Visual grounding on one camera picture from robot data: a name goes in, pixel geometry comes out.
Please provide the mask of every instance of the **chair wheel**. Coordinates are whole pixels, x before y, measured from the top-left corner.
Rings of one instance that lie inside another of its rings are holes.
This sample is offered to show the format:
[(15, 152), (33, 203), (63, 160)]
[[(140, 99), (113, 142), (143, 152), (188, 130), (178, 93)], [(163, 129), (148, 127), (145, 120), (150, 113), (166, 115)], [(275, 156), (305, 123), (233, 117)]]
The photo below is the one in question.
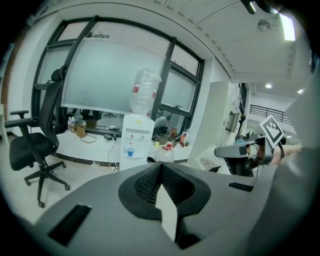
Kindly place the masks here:
[(39, 206), (40, 208), (45, 208), (45, 203), (39, 201), (39, 202), (38, 202), (38, 206)]

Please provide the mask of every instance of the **floor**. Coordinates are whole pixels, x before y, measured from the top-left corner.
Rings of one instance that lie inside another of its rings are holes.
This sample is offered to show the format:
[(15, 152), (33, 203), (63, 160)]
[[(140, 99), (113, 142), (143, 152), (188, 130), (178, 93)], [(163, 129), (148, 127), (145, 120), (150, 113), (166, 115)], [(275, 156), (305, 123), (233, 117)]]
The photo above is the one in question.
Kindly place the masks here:
[[(61, 159), (48, 156), (46, 161), (48, 165), (52, 165)], [(60, 183), (45, 179), (41, 194), (41, 201), (45, 203), (45, 208), (40, 208), (37, 201), (39, 178), (30, 180), (30, 186), (27, 186), (24, 181), (24, 177), (38, 171), (39, 167), (35, 164), (33, 168), (26, 167), (20, 171), (13, 171), (9, 162), (9, 147), (3, 140), (0, 140), (0, 189), (11, 211), (35, 224), (52, 205), (84, 183), (113, 173), (110, 167), (103, 167), (95, 163), (87, 165), (66, 160), (64, 163), (67, 166), (66, 169), (58, 167), (53, 174), (67, 182), (70, 185), (70, 191), (66, 191), (64, 185)], [(163, 186), (158, 192), (156, 207), (162, 211), (161, 225), (173, 241), (177, 225), (177, 208)]]

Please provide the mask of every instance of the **red object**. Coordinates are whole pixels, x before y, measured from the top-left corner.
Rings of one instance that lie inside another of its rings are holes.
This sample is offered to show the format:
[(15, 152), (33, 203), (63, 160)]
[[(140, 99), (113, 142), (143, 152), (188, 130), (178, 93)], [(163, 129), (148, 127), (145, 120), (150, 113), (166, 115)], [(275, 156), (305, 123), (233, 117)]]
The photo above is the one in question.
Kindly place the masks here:
[(139, 91), (139, 87), (138, 86), (132, 87), (132, 92), (133, 93), (137, 93), (138, 91)]

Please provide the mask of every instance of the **railing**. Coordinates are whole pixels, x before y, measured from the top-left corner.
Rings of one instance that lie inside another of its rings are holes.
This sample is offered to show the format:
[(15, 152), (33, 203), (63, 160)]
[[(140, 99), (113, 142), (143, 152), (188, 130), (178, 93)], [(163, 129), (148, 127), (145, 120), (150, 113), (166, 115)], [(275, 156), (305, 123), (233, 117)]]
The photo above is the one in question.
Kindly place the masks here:
[(262, 117), (268, 117), (269, 115), (272, 115), (275, 120), (291, 125), (291, 122), (289, 121), (285, 112), (282, 112), (276, 109), (257, 106), (257, 105), (250, 105), (250, 114), (254, 114)]

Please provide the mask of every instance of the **frosted glass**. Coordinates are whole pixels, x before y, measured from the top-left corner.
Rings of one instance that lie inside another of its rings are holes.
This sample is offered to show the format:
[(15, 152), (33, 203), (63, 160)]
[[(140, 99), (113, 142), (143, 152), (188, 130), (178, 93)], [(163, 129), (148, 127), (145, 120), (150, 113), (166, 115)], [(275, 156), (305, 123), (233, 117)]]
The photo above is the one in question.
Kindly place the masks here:
[(88, 37), (130, 44), (163, 57), (166, 56), (170, 43), (167, 39), (144, 29), (113, 22), (97, 22)]
[(64, 46), (47, 51), (40, 70), (38, 84), (46, 84), (51, 80), (52, 73), (65, 64), (70, 49), (71, 46)]
[(63, 107), (126, 114), (137, 71), (161, 74), (165, 59), (101, 38), (81, 42), (67, 73)]
[(177, 45), (173, 48), (171, 61), (188, 70), (191, 74), (197, 75), (199, 62)]
[(88, 22), (70, 23), (66, 26), (58, 41), (67, 39), (77, 39), (82, 30), (86, 27)]
[(196, 83), (185, 75), (170, 69), (162, 97), (162, 104), (190, 111)]

